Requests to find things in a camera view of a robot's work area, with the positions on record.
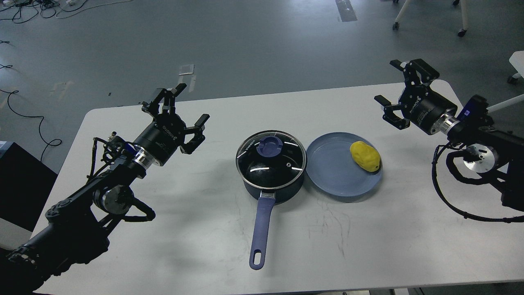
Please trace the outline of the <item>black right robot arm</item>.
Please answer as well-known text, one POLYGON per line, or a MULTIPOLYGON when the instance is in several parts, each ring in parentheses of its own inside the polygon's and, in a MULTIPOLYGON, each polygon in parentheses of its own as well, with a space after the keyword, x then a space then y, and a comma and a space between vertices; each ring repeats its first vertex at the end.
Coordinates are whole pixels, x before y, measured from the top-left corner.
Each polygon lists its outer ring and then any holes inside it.
POLYGON ((474 95, 461 112, 458 106, 431 88, 439 73, 422 59, 390 61, 404 75, 405 88, 398 103, 382 95, 374 97, 383 109, 382 119, 397 129, 416 125, 432 136, 443 133, 447 144, 438 145, 431 162, 431 178, 440 199, 464 219, 479 222, 522 223, 523 216, 483 217, 453 206, 438 183, 437 164, 445 150, 450 174, 460 183, 492 185, 500 192, 501 204, 523 211, 523 138, 494 128, 484 97, 474 95))

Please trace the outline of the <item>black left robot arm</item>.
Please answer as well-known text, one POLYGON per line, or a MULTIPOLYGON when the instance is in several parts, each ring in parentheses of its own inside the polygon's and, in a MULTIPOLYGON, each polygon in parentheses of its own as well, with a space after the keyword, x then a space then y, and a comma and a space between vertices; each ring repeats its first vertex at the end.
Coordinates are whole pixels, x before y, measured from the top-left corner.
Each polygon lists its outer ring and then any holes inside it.
POLYGON ((150 222, 156 217, 130 186, 143 179, 150 166, 164 166, 176 150, 191 154, 205 140, 208 114, 189 127, 176 113, 176 97, 186 87, 180 83, 161 88, 152 101, 142 103, 152 122, 132 142, 115 132, 107 140, 93 139, 93 158, 97 143, 103 143, 103 166, 96 170, 92 163, 86 184, 46 211, 47 227, 2 257, 2 295, 32 295, 50 277, 107 252, 108 237, 120 222, 150 222))

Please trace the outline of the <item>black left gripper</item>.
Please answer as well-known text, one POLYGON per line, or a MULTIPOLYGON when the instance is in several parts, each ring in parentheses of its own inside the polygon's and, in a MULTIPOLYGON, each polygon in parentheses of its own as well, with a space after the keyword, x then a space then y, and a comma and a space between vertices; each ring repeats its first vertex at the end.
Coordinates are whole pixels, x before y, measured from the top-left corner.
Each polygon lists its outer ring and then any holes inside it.
POLYGON ((209 114, 202 114, 192 127, 185 128, 184 121, 176 114, 176 97, 187 88, 180 83, 174 88, 159 88, 154 92, 152 101, 142 102, 142 112, 149 114, 152 123, 133 141, 155 159, 158 166, 164 166, 180 146, 183 154, 192 154, 204 142, 205 123, 209 114), (194 135, 184 143, 185 136, 194 135))

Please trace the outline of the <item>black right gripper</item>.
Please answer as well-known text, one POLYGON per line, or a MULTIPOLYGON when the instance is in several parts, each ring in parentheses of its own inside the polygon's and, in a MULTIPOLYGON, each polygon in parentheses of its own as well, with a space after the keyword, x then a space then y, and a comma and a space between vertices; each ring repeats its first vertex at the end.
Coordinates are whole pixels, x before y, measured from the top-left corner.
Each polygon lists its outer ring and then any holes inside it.
POLYGON ((429 136, 437 133, 441 116, 445 113, 453 116, 457 112, 455 103, 431 89, 440 73, 423 59, 395 59, 389 64, 402 72, 405 88, 399 98, 400 104, 392 104, 382 95, 374 96, 382 107, 382 119, 397 129, 406 129, 413 123, 429 136), (401 111, 404 118, 397 116, 395 111, 401 111))

